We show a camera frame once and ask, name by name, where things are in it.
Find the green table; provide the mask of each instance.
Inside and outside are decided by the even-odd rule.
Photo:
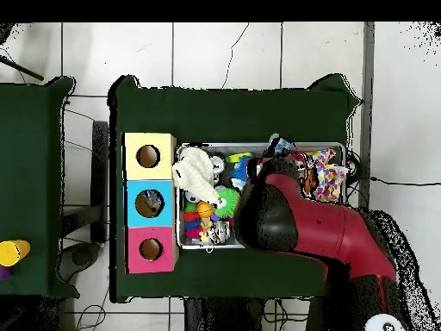
[[[143,89],[131,76],[109,91],[110,299],[127,297],[320,296],[319,262],[251,249],[181,250],[174,272],[126,274],[123,269],[121,133],[170,133],[178,142],[263,142],[277,132],[291,141],[346,145],[346,120],[358,104],[339,74],[308,90]]]
[[[27,240],[30,253],[0,281],[2,295],[78,297],[61,281],[62,106],[72,78],[45,85],[0,84],[0,241]]]

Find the gray tray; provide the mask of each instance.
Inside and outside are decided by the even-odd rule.
[[[215,153],[222,153],[226,156],[232,155],[235,153],[254,153],[255,157],[261,157],[264,153],[264,150],[268,147],[268,142],[263,143],[201,143],[197,144],[199,148],[206,151],[209,155]],[[195,146],[194,143],[183,143],[176,150],[176,159],[179,159],[181,151],[185,147]],[[337,156],[333,158],[333,161],[336,161],[341,166],[346,166],[346,153],[345,147],[338,142],[296,142],[295,146],[300,151],[317,151],[322,150],[324,148],[333,148],[337,153]],[[345,202],[346,196],[346,187],[345,182],[342,184],[342,191],[340,195],[340,202]],[[232,229],[232,233],[230,238],[221,245],[207,245],[204,242],[198,240],[192,240],[185,236],[185,229],[183,227],[183,204],[185,201],[185,197],[182,189],[176,188],[176,205],[177,205],[177,219],[176,219],[176,233],[177,233],[177,244],[182,249],[205,249],[207,251],[211,251],[212,249],[222,249],[222,248],[244,248],[235,238],[234,230]]]

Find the table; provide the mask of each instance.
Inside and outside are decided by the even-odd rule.
[[[132,76],[110,88],[110,300],[127,297],[295,297],[324,293],[324,267],[300,256],[251,249],[181,250],[174,272],[123,269],[121,133],[170,133],[178,142],[291,141],[346,145],[346,120],[359,103],[341,75],[307,90],[144,89]]]

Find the circular hole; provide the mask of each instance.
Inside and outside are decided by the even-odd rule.
[[[136,160],[142,167],[155,167],[159,160],[159,150],[154,145],[145,145],[136,153]]]
[[[157,190],[143,190],[134,201],[136,210],[145,218],[157,217],[164,207],[164,199]]]
[[[162,254],[162,245],[156,239],[147,239],[140,244],[140,254],[148,261],[154,261]]]

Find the yellow box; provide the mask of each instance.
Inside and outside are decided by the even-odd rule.
[[[125,133],[123,141],[127,180],[172,179],[176,139],[171,134]]]

